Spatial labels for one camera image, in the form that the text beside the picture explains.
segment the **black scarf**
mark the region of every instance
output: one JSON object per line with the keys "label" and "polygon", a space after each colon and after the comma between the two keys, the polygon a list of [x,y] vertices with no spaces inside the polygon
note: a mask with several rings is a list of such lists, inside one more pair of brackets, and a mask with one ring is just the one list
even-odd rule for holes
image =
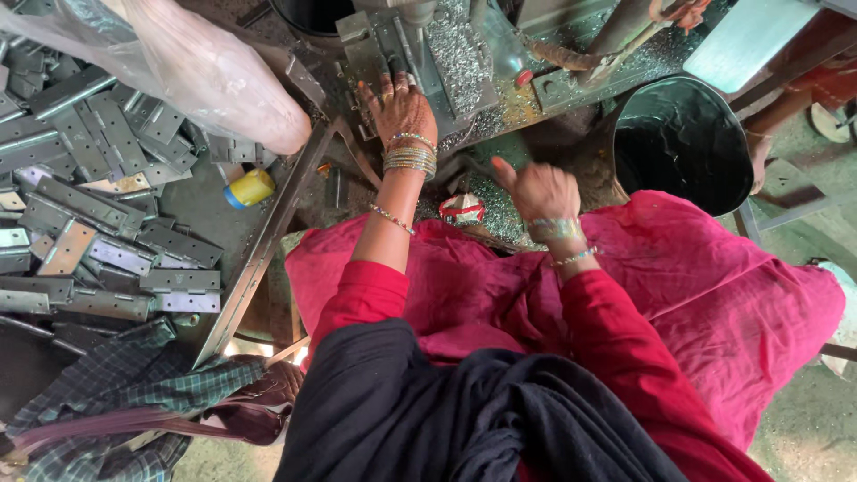
{"label": "black scarf", "polygon": [[407,322],[329,334],[297,396],[275,482],[686,481],[571,360],[507,350],[433,366]]}

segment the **checkered fabric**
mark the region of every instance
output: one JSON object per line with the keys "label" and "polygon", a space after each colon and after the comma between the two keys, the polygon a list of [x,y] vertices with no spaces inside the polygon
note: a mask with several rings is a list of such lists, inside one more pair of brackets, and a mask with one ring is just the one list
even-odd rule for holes
{"label": "checkered fabric", "polygon": [[[216,405],[265,373],[264,358],[210,358],[191,371],[166,322],[120,334],[66,368],[42,394],[15,415],[7,435],[56,422],[153,407],[190,413]],[[137,433],[70,437],[30,454],[27,481],[168,481],[191,437],[167,434],[131,453],[111,448]]]}

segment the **pink cloth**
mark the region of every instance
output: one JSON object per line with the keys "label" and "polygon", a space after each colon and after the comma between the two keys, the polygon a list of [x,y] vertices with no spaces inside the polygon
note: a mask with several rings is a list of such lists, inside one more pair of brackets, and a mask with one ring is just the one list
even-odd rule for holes
{"label": "pink cloth", "polygon": [[[311,232],[290,253],[290,277],[310,335],[365,216]],[[836,330],[845,297],[834,276],[792,267],[726,231],[690,202],[639,191],[582,217],[599,260],[663,338],[722,434],[749,447],[774,392]],[[559,280],[548,254],[498,257],[438,220],[411,241],[404,318],[434,360],[485,347],[571,353]]]}

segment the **plastic bag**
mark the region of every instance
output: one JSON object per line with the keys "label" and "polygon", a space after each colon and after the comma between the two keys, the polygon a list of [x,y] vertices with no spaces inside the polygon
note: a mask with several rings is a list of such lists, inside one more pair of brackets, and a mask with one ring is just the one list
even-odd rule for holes
{"label": "plastic bag", "polygon": [[307,114],[235,35],[173,0],[107,3],[57,0],[46,16],[15,15],[0,3],[0,29],[94,63],[212,134],[243,136],[278,154],[307,141]]}

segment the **blue cap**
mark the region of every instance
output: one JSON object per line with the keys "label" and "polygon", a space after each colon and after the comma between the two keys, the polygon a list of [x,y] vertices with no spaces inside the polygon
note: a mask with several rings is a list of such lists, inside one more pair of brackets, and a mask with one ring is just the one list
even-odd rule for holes
{"label": "blue cap", "polygon": [[230,186],[226,186],[223,188],[223,196],[226,198],[226,201],[228,201],[229,204],[232,205],[233,208],[235,208],[235,209],[244,209],[245,208],[245,206],[240,201],[238,201],[238,198],[235,197],[234,194],[232,194],[232,189],[230,189]]}

